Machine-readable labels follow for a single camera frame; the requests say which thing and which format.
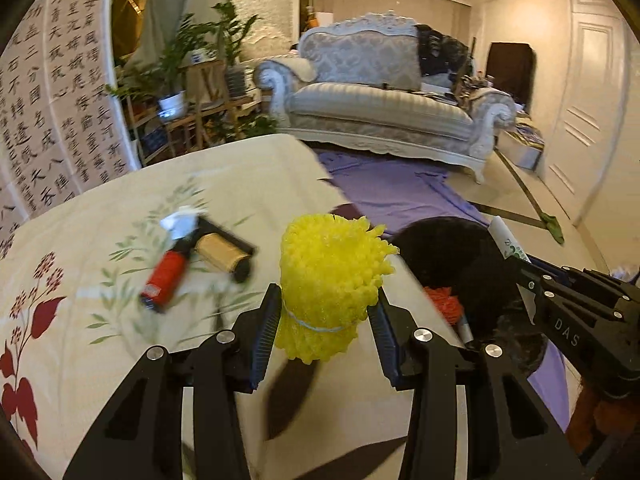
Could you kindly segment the white green tube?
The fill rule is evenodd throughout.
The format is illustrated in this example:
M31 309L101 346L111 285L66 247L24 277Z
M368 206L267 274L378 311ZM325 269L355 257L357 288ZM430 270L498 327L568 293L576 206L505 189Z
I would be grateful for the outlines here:
M488 226L488 232L498 246L499 252L506 259L506 267L510 277L518 286L530 322L534 322L536 313L535 289L536 281L526 275L532 262L521 248L520 243L500 216L495 216Z

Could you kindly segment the red label black bottle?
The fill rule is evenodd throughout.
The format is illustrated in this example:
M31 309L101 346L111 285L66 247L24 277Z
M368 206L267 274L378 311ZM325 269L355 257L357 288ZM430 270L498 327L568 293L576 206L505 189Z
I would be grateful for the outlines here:
M176 240L163 254L140 292L139 298L145 307L158 313L167 310L186 273L193 247L193 238L186 236Z

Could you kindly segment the gold label black bottle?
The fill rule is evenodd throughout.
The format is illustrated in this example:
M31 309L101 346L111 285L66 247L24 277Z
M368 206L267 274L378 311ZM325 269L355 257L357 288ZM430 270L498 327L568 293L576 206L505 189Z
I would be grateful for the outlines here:
M244 283L253 269L256 247L205 217L196 224L195 250L220 272L229 274L235 283Z

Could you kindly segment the yellow foam net bundle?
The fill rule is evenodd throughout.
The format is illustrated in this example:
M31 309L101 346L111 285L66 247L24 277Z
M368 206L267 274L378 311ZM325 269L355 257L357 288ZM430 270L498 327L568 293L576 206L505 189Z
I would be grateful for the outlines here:
M281 238L282 313L276 346L290 360L328 362L347 350L383 278L395 272L385 226L367 218L306 214Z

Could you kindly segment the black lined trash bin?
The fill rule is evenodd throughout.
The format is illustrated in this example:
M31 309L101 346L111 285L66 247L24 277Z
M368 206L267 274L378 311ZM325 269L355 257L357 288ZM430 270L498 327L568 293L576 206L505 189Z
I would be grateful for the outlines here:
M456 217L428 218L390 241L422 286L458 300L476 344L498 344L525 376L538 370L548 338L529 321L486 226Z

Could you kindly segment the red orange foam net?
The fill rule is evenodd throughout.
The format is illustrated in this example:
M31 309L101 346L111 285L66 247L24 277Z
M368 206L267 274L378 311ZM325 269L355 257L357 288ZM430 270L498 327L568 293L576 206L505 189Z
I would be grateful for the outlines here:
M447 323L451 326L457 326L463 316L463 307L458 297L454 296L452 288L425 286L423 290Z

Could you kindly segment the storage box of items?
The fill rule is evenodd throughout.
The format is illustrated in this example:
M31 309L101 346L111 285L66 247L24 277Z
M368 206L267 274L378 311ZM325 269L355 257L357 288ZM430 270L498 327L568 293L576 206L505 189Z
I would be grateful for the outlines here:
M533 171L544 152L544 137L529 117L518 117L498 133L497 148L513 165Z

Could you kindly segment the floral cream tablecloth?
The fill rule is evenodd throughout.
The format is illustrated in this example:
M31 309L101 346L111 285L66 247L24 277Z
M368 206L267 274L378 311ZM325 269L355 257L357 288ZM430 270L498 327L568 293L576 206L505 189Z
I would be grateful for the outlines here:
M381 296L449 342L314 153L256 136L27 222L1 263L6 479L397 479Z

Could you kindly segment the white panel door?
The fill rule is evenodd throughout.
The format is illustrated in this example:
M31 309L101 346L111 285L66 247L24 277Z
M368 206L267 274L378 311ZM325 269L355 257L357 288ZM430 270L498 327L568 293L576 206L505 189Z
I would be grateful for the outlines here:
M570 60L544 183L573 223L582 220L620 134L627 38L612 0L570 0Z

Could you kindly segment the purple floor cloth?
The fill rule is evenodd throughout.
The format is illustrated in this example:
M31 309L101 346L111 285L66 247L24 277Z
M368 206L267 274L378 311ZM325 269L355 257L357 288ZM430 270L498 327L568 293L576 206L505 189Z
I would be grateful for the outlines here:
M454 217L488 226L489 217L446 185L448 170L434 162L314 148L318 159L356 209L396 234L411 223ZM560 427L570 421L565 364L558 348L544 350L529 378Z

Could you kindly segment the dark brown covered cabinet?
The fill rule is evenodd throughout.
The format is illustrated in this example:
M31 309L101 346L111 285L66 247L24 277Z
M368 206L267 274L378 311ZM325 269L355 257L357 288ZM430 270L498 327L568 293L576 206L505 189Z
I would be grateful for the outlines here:
M509 93L514 102L529 109L533 95L536 54L529 44L493 42L490 45L485 74L494 87Z

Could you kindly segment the wooden plant stand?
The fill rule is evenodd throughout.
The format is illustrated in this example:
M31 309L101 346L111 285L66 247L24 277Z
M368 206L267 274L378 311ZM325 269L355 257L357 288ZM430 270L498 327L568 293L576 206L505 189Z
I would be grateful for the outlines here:
M186 114L182 117L163 122L154 98L146 102L131 102L128 98L122 101L143 167L241 139L244 132L239 118L258 107L249 93L240 98L230 96L221 60L183 65L182 76L186 95Z

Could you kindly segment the beige window curtain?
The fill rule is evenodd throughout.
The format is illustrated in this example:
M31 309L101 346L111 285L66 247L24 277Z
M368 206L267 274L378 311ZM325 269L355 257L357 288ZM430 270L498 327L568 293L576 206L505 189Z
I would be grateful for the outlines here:
M311 0L317 11L333 14L341 22L367 13L386 13L413 18L467 46L470 36L471 8L451 0Z

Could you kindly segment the ornate white grey sofa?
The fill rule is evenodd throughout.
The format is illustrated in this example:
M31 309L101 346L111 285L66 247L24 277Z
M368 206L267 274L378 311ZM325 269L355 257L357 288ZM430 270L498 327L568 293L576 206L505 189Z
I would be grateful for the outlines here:
M491 87L439 101L422 89L418 52L415 20L368 13L307 30L295 54L264 58L253 78L278 129L299 140L444 162L482 182L515 103Z

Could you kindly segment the white potted plant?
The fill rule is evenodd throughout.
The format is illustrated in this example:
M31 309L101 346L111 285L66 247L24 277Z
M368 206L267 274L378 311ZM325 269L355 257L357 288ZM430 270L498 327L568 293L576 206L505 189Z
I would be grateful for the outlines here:
M186 114L182 76L184 60L192 51L207 48L208 32L206 23L195 23L193 14L186 14L156 61L135 62L124 69L114 86L106 84L105 91L110 96L121 100L128 98L131 102L156 99L163 122L182 117Z

